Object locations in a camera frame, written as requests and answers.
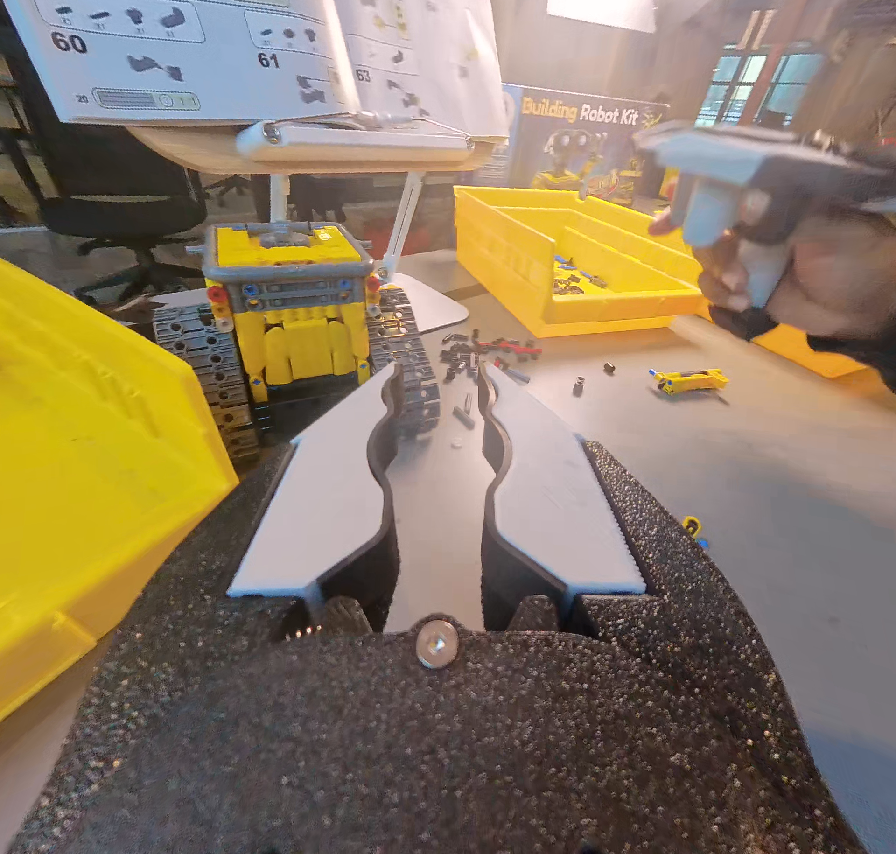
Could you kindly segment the yellow tracked toy bulldozer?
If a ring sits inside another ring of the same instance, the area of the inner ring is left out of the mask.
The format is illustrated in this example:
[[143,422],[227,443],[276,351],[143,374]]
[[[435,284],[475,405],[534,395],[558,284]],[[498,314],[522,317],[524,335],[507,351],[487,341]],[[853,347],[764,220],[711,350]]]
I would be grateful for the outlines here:
[[399,434],[441,418],[438,382],[405,291],[342,225],[218,224],[196,305],[157,309],[153,336],[194,370],[236,466],[399,367]]

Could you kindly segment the open instruction manual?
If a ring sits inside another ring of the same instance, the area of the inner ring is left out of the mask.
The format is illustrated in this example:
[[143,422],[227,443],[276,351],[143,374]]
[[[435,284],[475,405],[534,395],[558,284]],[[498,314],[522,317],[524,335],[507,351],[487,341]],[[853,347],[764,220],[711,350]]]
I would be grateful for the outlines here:
[[61,121],[508,134],[490,0],[2,0]]

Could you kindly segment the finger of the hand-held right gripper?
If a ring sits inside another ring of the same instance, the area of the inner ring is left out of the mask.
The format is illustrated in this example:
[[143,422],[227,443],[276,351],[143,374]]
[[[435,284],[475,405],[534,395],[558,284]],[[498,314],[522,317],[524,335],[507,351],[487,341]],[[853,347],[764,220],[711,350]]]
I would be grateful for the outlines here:
[[644,129],[633,136],[635,148],[639,151],[656,149],[672,141],[691,138],[700,141],[730,141],[754,143],[764,147],[802,148],[813,152],[813,141],[784,129],[768,129],[761,126],[692,126],[657,125]]
[[678,170],[679,188],[697,178],[749,188],[771,149],[651,149],[651,154],[660,165]]

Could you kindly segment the yellow storage bin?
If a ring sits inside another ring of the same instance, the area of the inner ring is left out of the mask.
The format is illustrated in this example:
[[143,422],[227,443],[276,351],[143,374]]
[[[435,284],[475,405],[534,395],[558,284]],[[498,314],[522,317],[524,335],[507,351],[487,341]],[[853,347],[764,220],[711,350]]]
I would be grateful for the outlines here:
[[[455,187],[458,262],[536,338],[668,327],[708,316],[700,265],[679,232],[656,238],[637,210],[574,192]],[[609,286],[552,295],[554,255]]]
[[816,376],[840,379],[868,371],[854,358],[831,352],[817,352],[807,343],[805,334],[787,324],[773,323],[761,310],[748,309],[746,318],[735,319],[735,331],[755,331],[765,328],[766,333],[756,335],[752,343],[764,350],[794,363]]
[[83,658],[238,476],[193,370],[1,265],[1,717]]

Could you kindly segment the black office chair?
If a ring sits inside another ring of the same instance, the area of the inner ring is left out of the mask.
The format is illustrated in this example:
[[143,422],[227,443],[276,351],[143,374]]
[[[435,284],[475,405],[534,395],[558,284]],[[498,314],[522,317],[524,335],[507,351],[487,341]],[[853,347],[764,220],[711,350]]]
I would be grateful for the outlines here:
[[34,125],[32,142],[56,194],[35,188],[40,217],[56,234],[82,238],[79,255],[122,247],[136,262],[118,273],[73,290],[73,297],[95,307],[101,290],[119,289],[125,303],[147,293],[185,288],[201,270],[160,262],[155,249],[185,244],[177,235],[207,219],[206,199],[197,171],[168,161],[116,127],[87,127],[56,120]]

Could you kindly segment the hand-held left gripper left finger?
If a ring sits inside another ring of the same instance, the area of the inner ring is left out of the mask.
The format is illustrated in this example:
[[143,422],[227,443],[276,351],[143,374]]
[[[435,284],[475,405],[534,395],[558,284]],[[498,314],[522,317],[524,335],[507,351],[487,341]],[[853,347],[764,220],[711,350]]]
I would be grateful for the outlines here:
[[231,599],[321,599],[394,523],[402,370],[393,363],[290,441],[291,455],[230,582]]

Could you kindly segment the pile of small black pins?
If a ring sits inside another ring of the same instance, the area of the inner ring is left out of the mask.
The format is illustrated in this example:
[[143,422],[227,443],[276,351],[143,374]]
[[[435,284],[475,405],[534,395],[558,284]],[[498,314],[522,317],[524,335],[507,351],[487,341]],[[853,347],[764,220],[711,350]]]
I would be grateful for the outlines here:
[[458,377],[462,373],[467,373],[472,378],[476,377],[480,365],[488,364],[493,365],[499,370],[503,371],[506,367],[511,367],[516,369],[524,374],[520,367],[516,365],[512,365],[511,363],[516,360],[518,363],[526,363],[530,361],[535,361],[538,359],[520,359],[511,354],[497,354],[497,353],[488,353],[488,354],[480,354],[477,350],[476,343],[478,341],[483,342],[491,342],[494,340],[498,340],[501,338],[510,340],[510,341],[518,341],[520,343],[532,342],[535,347],[539,347],[536,345],[534,340],[517,340],[517,339],[508,339],[505,337],[496,337],[491,340],[482,340],[478,336],[478,331],[475,330],[473,333],[449,333],[442,337],[442,349],[440,351],[440,361],[447,366],[446,369],[446,380],[452,380],[455,377]]

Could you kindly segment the yellow brick assembly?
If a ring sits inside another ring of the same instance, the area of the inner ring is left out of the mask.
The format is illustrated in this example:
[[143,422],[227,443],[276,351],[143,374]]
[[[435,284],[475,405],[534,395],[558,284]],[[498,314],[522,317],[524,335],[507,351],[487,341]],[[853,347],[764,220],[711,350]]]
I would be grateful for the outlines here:
[[719,369],[667,373],[651,369],[649,374],[657,390],[672,397],[690,392],[721,391],[729,383],[729,378]]

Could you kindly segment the person's right hand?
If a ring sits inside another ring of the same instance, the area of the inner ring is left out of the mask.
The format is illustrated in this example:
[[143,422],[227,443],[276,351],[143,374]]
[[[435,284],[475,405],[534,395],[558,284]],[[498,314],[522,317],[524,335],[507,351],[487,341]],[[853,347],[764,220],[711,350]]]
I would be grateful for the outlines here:
[[894,389],[895,230],[879,214],[835,210],[805,218],[765,311],[805,333],[816,351],[872,367]]

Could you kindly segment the assorted loose brick pieces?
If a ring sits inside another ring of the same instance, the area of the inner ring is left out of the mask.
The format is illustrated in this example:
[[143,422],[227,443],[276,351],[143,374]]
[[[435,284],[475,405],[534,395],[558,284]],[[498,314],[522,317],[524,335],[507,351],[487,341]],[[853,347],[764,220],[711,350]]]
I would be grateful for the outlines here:
[[608,289],[607,282],[598,275],[582,270],[562,255],[554,255],[553,296],[585,296]]

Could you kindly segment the paned wall window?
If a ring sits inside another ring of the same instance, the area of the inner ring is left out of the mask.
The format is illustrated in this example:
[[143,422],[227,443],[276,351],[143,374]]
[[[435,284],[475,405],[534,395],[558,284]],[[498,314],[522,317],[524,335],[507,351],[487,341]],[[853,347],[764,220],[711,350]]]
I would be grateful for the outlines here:
[[[769,53],[768,49],[742,52],[733,44],[725,45],[712,72],[695,126],[738,124]],[[775,67],[754,122],[769,128],[789,126],[823,61],[822,55],[803,48],[786,52]]]

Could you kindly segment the printed toy kit box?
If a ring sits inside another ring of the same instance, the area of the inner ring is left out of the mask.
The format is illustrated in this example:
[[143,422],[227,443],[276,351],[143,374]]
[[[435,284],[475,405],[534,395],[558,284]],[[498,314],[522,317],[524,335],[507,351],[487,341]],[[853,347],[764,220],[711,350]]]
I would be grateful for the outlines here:
[[505,145],[476,173],[478,184],[574,192],[632,207],[644,175],[636,135],[666,119],[659,100],[613,98],[504,84]]

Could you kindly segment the grey desk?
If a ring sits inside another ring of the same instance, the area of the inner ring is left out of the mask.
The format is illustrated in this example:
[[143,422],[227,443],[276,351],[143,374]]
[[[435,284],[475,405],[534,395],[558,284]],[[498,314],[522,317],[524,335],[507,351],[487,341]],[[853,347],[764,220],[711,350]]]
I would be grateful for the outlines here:
[[[894,852],[893,396],[871,372],[824,381],[697,318],[536,345],[512,362],[520,385],[704,522],[836,801],[869,850]],[[651,369],[729,383],[672,397]]]

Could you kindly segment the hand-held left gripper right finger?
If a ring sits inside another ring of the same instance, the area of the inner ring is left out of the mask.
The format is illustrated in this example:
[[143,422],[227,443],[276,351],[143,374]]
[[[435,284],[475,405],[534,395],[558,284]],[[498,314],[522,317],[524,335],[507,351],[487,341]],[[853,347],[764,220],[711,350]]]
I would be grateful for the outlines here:
[[643,595],[647,582],[584,438],[503,370],[478,377],[487,489],[483,580],[503,599]]

